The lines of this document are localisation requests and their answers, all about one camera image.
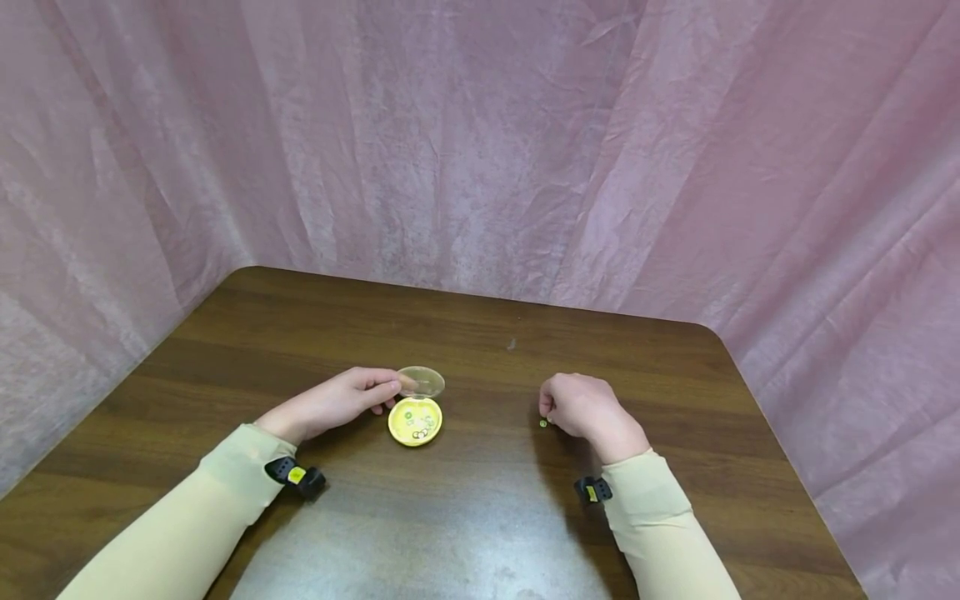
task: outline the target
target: yellow sensor label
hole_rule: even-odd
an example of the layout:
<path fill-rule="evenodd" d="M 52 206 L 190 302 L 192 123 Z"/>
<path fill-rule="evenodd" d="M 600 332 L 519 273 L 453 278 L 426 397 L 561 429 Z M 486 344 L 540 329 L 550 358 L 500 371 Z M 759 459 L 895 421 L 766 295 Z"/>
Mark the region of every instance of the yellow sensor label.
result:
<path fill-rule="evenodd" d="M 293 467 L 290 469 L 290 473 L 287 474 L 287 481 L 298 484 L 305 474 L 306 470 L 303 467 Z"/>

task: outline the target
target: right hand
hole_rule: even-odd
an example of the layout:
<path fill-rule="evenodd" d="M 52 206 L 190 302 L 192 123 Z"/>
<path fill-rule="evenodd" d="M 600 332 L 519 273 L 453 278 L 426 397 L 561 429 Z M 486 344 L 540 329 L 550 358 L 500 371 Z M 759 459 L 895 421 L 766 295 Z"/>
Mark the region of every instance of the right hand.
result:
<path fill-rule="evenodd" d="M 540 386 L 540 416 L 577 438 L 586 438 L 604 465 L 650 449 L 643 427 L 620 406 L 603 379 L 557 373 Z"/>

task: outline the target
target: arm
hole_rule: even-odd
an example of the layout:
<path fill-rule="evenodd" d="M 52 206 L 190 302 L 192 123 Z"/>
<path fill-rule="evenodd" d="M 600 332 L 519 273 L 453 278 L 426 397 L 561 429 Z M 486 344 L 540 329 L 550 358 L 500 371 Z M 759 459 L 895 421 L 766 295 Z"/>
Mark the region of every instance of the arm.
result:
<path fill-rule="evenodd" d="M 281 486 L 264 466 L 400 390 L 386 369 L 351 369 L 241 425 L 97 554 L 59 600 L 201 600 Z"/>
<path fill-rule="evenodd" d="M 59 599 L 203 598 L 240 536 L 280 491 L 263 466 L 296 450 L 241 425 L 101 550 Z"/>
<path fill-rule="evenodd" d="M 554 375 L 540 388 L 540 414 L 587 438 L 605 465 L 607 520 L 643 600 L 740 597 L 666 461 L 606 381 Z"/>

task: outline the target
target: beige sleeve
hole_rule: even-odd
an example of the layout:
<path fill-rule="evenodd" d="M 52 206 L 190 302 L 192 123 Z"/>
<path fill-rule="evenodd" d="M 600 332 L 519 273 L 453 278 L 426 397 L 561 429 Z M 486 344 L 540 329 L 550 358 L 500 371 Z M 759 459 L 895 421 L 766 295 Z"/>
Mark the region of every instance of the beige sleeve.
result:
<path fill-rule="evenodd" d="M 264 465 L 297 449 L 241 425 L 90 561 L 59 600 L 202 600 L 281 487 Z"/>
<path fill-rule="evenodd" d="M 730 574 L 659 454 L 604 467 L 613 498 L 604 503 L 616 545 L 642 600 L 738 599 Z"/>

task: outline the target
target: hand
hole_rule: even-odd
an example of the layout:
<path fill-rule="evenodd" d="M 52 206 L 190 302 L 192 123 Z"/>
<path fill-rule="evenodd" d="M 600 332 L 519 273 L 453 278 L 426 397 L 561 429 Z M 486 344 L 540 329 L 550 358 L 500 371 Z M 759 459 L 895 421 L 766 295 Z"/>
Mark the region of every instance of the hand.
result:
<path fill-rule="evenodd" d="M 300 445 L 327 429 L 349 423 L 365 410 L 383 414 L 394 407 L 402 375 L 390 369 L 354 367 L 295 396 L 256 420 L 255 425 L 290 444 Z"/>
<path fill-rule="evenodd" d="M 540 416 L 577 438 L 586 438 L 604 465 L 650 449 L 647 435 L 620 406 L 603 379 L 557 373 L 540 386 Z"/>

